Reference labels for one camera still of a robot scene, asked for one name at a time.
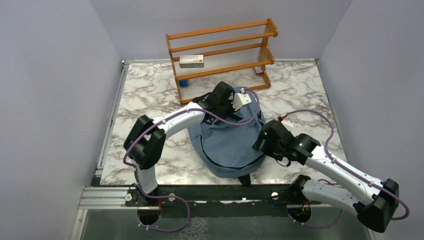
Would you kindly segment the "blue student backpack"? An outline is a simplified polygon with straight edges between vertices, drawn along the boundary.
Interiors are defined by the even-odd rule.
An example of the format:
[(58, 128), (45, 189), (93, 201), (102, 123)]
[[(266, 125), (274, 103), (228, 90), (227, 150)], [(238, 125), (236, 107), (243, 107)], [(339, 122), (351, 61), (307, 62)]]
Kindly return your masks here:
[(195, 152), (214, 175), (238, 179), (243, 186), (249, 187), (251, 174), (259, 169), (265, 159), (265, 154), (252, 146), (266, 119), (256, 95), (252, 91), (246, 94), (251, 103), (224, 121), (210, 118), (187, 130)]

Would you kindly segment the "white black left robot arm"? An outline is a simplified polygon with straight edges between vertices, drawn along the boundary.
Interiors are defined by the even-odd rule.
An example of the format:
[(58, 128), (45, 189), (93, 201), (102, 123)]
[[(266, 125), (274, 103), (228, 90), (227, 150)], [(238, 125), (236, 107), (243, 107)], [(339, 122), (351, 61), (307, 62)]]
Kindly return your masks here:
[(155, 165), (166, 140), (210, 119), (224, 121), (253, 100), (245, 87), (235, 90), (221, 81), (211, 92), (193, 98), (176, 111), (155, 118), (140, 116), (124, 141), (126, 152), (122, 160), (134, 170), (138, 199), (147, 206), (157, 200)]

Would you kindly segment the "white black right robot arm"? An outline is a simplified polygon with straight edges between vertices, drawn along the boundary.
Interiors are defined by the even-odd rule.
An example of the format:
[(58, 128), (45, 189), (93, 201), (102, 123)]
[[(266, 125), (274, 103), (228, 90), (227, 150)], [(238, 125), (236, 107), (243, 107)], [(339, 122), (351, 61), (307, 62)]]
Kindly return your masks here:
[(289, 199), (296, 204), (317, 201), (337, 207), (378, 233), (385, 232), (394, 219), (400, 203), (396, 181), (381, 180), (338, 160), (305, 133), (293, 136), (280, 121), (272, 120), (261, 128), (252, 149), (278, 161), (286, 158), (315, 169), (339, 185), (320, 183), (301, 174), (288, 189)]

